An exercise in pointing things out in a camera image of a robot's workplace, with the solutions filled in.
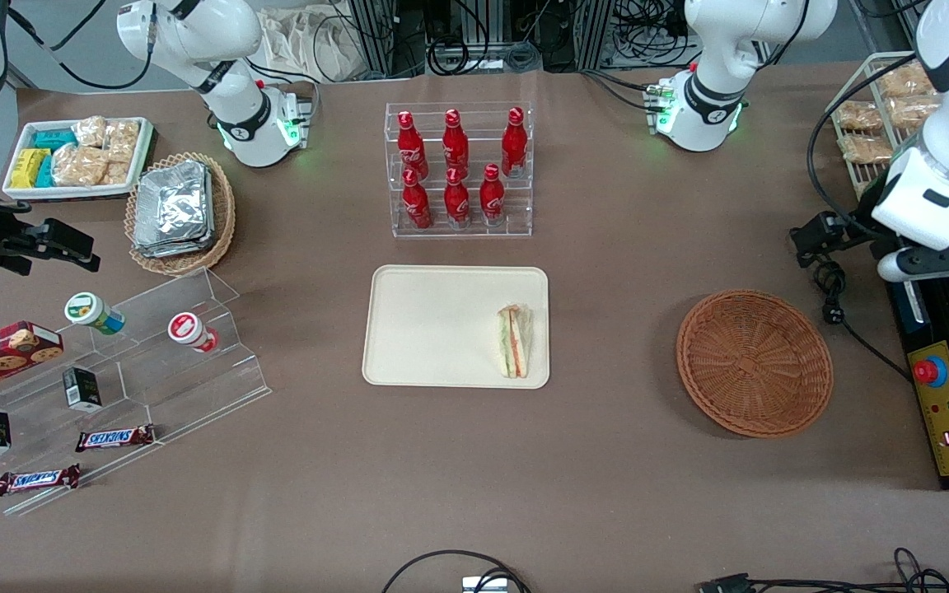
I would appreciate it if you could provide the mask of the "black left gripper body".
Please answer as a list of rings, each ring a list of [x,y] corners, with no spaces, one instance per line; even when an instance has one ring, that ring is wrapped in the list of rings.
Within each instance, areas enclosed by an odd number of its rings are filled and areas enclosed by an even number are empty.
[[[888,226],[872,216],[872,211],[884,200],[884,191],[865,191],[859,196],[858,206],[848,214],[848,238],[855,245],[867,244],[873,259],[884,259],[886,255],[907,247],[905,240]]]

